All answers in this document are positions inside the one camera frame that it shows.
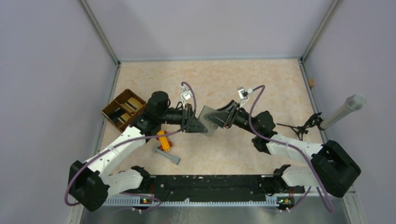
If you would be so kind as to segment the grey card holder wallet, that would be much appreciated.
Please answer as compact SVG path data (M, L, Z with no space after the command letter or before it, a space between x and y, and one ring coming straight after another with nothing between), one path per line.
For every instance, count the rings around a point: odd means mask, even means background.
M207 129L207 132L203 133L203 135L212 137L219 127L224 126L224 121L216 117L219 113L220 111L216 109L206 105L203 106L198 117L200 123Z

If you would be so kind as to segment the brown woven divided basket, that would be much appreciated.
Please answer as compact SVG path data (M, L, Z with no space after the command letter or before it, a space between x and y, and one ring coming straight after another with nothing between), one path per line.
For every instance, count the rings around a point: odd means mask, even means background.
M135 113L130 113L127 110L125 110L122 106L121 103L125 103L129 98L136 98L138 99L142 104L143 107L138 110ZM114 100L112 100L103 110L102 110L102 114L104 115L104 117L107 119L107 121L109 121L118 131L123 132L125 131L126 127L128 125L130 125L132 123L132 121L137 118L145 109L146 107L146 101L143 100L141 97L139 97L137 94L135 94L133 91L131 91L130 89L125 89L122 93L120 93L118 96L115 97ZM111 113L113 113L114 111L118 110L119 108L121 108L122 110L125 110L129 115L130 118L128 121L126 121L124 124L122 123L113 123L108 115L110 115Z

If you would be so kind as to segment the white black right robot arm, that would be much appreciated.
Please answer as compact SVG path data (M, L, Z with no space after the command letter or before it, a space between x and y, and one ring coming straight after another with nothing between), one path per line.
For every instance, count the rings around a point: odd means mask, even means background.
M259 152L305 162L306 167L285 165L280 169L280 176L274 179L274 187L279 192L306 186L341 198L361 174L361 168L336 141L310 143L275 132L276 125L269 111L253 117L232 100L219 109L204 106L198 118L210 128L210 133L218 127L237 126L255 135L252 142Z

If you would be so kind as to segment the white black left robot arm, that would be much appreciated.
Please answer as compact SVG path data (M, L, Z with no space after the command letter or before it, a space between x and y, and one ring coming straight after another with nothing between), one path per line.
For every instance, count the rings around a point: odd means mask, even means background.
M197 106L185 102L189 98L196 100L192 89L182 92L181 109L170 108L168 94L163 91L154 92L144 111L116 140L92 158L84 162L75 161L71 165L64 195L65 204L72 206L68 201L68 196L72 196L76 199L76 205L81 204L87 210L95 211L108 198L126 190L146 192L150 181L136 169L130 168L115 175L111 172L134 150L150 139L159 138L162 124L180 125L178 132L188 132L189 125L197 121Z

